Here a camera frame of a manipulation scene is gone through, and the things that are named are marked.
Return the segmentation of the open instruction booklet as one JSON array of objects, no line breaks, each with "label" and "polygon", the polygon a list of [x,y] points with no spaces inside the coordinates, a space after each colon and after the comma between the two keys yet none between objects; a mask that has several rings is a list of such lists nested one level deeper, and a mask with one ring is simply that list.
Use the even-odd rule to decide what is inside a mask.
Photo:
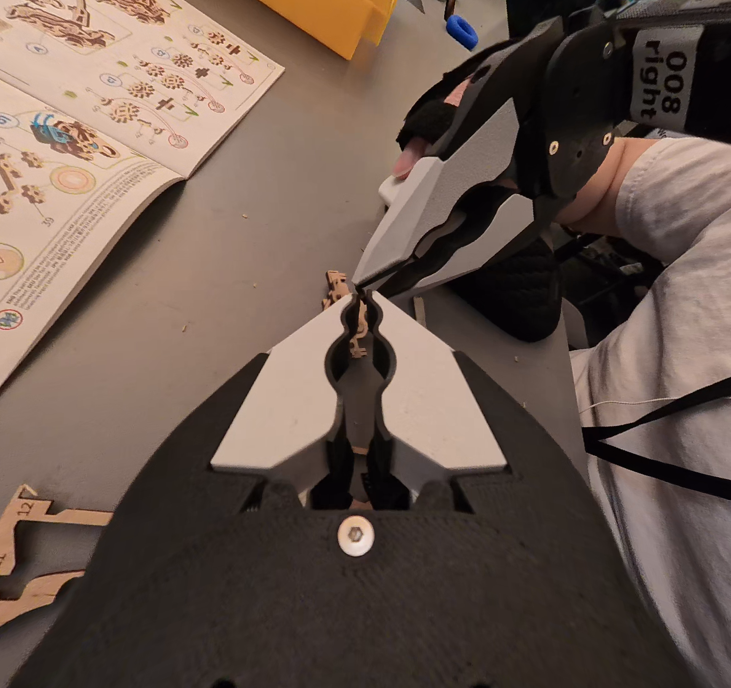
[{"label": "open instruction booklet", "polygon": [[284,68],[185,0],[1,0],[1,381]]}]

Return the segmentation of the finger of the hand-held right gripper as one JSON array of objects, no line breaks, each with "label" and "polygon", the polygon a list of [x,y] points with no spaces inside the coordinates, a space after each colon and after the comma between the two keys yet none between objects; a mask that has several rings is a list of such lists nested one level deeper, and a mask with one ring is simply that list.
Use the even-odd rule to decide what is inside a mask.
[{"label": "finger of the hand-held right gripper", "polygon": [[395,273],[394,297],[429,291],[522,250],[535,240],[534,205],[523,195],[507,192],[486,203],[473,202],[456,230],[436,239],[422,257]]},{"label": "finger of the hand-held right gripper", "polygon": [[418,160],[365,247],[354,285],[364,288],[407,261],[423,236],[447,221],[463,194],[505,172],[518,129],[515,103],[509,98],[447,160]]}]

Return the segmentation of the black quilted pad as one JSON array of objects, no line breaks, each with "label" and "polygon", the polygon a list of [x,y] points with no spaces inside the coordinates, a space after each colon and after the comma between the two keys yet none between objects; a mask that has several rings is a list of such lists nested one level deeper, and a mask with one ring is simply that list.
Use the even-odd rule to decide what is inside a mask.
[{"label": "black quilted pad", "polygon": [[448,283],[484,318],[519,341],[551,336],[562,316],[562,277],[543,238],[496,263]]}]

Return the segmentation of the person's right hand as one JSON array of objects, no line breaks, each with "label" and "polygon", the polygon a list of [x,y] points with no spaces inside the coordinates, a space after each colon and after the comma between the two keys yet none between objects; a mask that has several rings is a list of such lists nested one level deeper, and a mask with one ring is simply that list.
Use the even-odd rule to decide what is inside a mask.
[{"label": "person's right hand", "polygon": [[416,163],[424,157],[431,145],[421,137],[413,137],[407,145],[405,145],[401,154],[394,164],[391,175],[397,181],[405,180]]}]

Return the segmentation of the person's right forearm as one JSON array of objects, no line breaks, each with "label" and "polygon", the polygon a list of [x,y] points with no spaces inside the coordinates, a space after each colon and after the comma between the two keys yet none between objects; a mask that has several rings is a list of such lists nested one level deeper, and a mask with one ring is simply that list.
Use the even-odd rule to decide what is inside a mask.
[{"label": "person's right forearm", "polygon": [[619,137],[597,172],[556,216],[555,223],[577,233],[621,237],[616,203],[628,172],[658,139]]}]

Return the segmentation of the small wooden gear assembly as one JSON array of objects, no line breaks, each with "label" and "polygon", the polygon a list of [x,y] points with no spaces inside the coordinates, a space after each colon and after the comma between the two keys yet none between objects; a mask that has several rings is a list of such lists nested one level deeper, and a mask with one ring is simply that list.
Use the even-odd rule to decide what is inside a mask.
[{"label": "small wooden gear assembly", "polygon": [[[325,273],[327,282],[327,296],[322,300],[322,310],[333,306],[343,297],[351,294],[346,274],[340,271],[327,271]],[[361,359],[368,356],[368,350],[362,345],[362,340],[369,332],[368,312],[366,305],[361,301],[358,315],[358,327],[356,333],[350,339],[350,354],[353,359]]]}]

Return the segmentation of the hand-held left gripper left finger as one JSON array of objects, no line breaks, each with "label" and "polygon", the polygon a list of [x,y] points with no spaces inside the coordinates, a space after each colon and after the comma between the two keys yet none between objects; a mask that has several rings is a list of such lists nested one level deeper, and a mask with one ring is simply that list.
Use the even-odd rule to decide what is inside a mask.
[{"label": "hand-held left gripper left finger", "polygon": [[352,510],[354,453],[340,382],[361,299],[350,293],[265,356],[210,465],[286,482],[315,510]]}]

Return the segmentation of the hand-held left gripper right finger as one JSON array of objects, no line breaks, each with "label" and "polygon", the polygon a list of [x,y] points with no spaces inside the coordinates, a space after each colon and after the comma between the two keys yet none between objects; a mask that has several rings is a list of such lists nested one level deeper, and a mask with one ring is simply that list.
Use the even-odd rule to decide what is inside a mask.
[{"label": "hand-held left gripper right finger", "polygon": [[365,297],[373,406],[365,490],[376,510],[407,510],[429,482],[502,473],[508,463],[456,352],[378,292]]}]

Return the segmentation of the laser-cut wooden parts sheet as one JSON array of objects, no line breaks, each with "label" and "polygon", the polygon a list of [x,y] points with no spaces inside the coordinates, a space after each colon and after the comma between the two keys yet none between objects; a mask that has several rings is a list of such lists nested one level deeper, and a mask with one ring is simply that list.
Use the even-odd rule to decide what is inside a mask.
[{"label": "laser-cut wooden parts sheet", "polygon": [[[42,500],[27,484],[20,485],[1,516],[1,576],[10,576],[17,561],[16,528],[20,523],[62,524],[84,527],[106,527],[113,512],[102,510],[64,509],[51,513],[52,500]],[[40,575],[25,584],[16,599],[1,599],[1,626],[54,603],[59,592],[70,582],[84,575],[84,570]]]}]

